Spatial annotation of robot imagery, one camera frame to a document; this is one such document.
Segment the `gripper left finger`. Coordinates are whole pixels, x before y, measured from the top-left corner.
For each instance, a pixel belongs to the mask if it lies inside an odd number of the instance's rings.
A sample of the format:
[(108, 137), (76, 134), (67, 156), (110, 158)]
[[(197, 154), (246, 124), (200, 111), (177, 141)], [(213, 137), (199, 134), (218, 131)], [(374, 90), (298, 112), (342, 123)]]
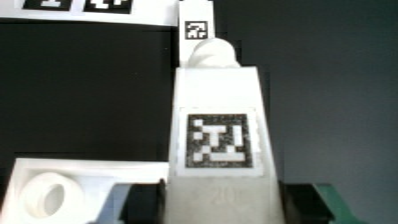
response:
[(163, 224), (165, 183), (117, 184), (106, 224)]

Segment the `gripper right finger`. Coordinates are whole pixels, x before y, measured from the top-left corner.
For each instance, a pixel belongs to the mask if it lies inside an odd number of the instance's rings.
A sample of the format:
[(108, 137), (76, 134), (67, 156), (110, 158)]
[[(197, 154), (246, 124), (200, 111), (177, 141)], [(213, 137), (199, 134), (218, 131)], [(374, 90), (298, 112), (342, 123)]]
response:
[(280, 198), (286, 224), (367, 224), (330, 184), (282, 183)]

